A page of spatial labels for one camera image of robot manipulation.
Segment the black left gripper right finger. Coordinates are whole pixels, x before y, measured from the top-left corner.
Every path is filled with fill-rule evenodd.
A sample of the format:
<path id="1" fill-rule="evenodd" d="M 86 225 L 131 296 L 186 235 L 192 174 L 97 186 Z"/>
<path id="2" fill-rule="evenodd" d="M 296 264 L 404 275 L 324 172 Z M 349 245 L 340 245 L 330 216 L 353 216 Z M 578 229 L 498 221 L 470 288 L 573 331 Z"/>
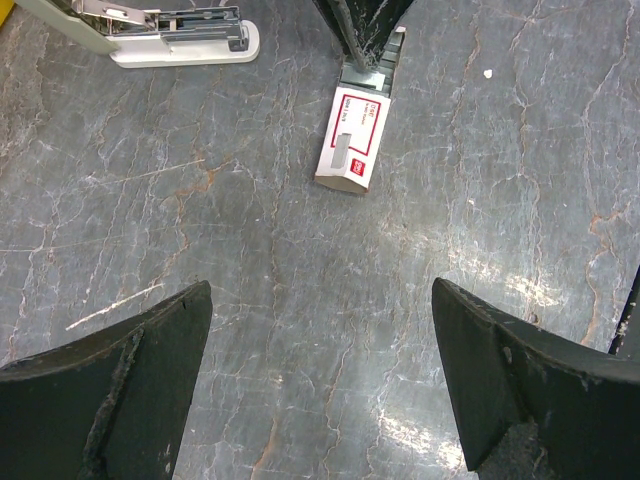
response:
<path id="1" fill-rule="evenodd" d="M 638 478 L 638 362 L 545 331 L 443 278 L 432 285 L 432 315 L 468 470 L 533 425 L 557 478 Z"/>

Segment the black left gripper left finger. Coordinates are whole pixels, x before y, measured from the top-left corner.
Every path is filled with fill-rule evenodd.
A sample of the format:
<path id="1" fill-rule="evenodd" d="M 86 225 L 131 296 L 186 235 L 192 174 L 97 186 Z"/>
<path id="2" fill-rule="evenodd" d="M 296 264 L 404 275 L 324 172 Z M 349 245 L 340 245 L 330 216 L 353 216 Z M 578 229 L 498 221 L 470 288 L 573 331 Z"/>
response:
<path id="1" fill-rule="evenodd" d="M 2 478 L 172 478 L 211 317 L 201 281 L 2 367 Z"/>

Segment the green white stapler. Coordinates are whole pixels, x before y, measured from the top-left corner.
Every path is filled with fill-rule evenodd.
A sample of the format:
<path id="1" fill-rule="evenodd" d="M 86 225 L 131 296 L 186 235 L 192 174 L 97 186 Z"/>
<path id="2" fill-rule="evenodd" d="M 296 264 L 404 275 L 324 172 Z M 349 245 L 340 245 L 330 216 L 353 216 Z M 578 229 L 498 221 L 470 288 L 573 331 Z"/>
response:
<path id="1" fill-rule="evenodd" d="M 256 25 L 236 6 L 163 11 L 95 0 L 17 4 L 122 68 L 248 63 L 260 50 Z"/>

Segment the red white staple box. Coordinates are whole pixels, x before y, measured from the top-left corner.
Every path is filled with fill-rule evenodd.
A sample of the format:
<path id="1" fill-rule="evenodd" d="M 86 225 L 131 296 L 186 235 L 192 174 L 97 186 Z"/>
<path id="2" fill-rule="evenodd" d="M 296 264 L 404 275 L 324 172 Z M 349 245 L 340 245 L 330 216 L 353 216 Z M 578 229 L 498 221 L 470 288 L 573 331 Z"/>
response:
<path id="1" fill-rule="evenodd" d="M 368 192 L 405 36 L 405 27 L 395 29 L 372 72 L 344 61 L 314 175 L 317 183 L 350 193 Z"/>

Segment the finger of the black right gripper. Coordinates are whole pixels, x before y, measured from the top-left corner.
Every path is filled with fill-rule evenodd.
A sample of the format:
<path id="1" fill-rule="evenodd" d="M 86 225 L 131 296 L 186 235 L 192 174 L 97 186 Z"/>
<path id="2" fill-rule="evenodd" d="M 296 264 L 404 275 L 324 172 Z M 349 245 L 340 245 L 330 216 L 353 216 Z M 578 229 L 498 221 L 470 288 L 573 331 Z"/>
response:
<path id="1" fill-rule="evenodd" d="M 344 0 L 313 0 L 313 4 L 338 39 L 345 56 L 359 70 L 367 70 L 366 56 L 359 45 L 347 2 Z"/>
<path id="2" fill-rule="evenodd" d="M 386 46 L 398 22 L 413 0 L 363 1 L 362 48 L 368 55 L 378 55 Z"/>

